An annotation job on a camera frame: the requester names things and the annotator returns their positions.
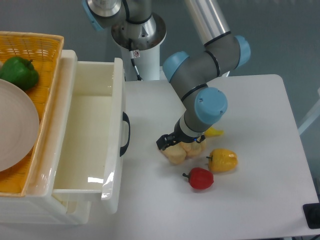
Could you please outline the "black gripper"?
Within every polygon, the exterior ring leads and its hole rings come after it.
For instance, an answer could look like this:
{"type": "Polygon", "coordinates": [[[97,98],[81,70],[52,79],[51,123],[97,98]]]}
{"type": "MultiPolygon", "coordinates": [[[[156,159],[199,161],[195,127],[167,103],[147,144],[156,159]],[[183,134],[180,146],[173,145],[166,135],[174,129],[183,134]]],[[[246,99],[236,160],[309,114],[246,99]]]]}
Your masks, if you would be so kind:
{"type": "Polygon", "coordinates": [[[202,134],[199,136],[198,133],[185,133],[179,124],[174,126],[174,131],[171,134],[162,135],[157,141],[156,145],[159,150],[165,151],[171,146],[175,146],[180,142],[192,143],[196,142],[198,144],[202,143],[206,139],[206,136],[202,134]]]}

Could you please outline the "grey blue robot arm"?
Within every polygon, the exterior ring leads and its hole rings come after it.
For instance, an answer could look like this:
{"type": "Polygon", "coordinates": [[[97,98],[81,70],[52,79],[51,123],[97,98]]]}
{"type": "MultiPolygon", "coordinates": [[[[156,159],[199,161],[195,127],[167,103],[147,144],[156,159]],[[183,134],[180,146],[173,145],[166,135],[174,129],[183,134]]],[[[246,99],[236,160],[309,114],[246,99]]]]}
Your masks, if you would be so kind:
{"type": "Polygon", "coordinates": [[[200,143],[204,133],[226,112],[226,96],[208,82],[245,64],[249,43],[235,36],[215,0],[188,0],[187,9],[204,51],[191,57],[176,52],[160,63],[160,45],[167,30],[164,20],[152,12],[149,0],[84,0],[82,7],[97,30],[111,29],[121,50],[127,81],[152,81],[164,73],[185,107],[170,134],[156,142],[160,150],[178,143],[200,143]]]}

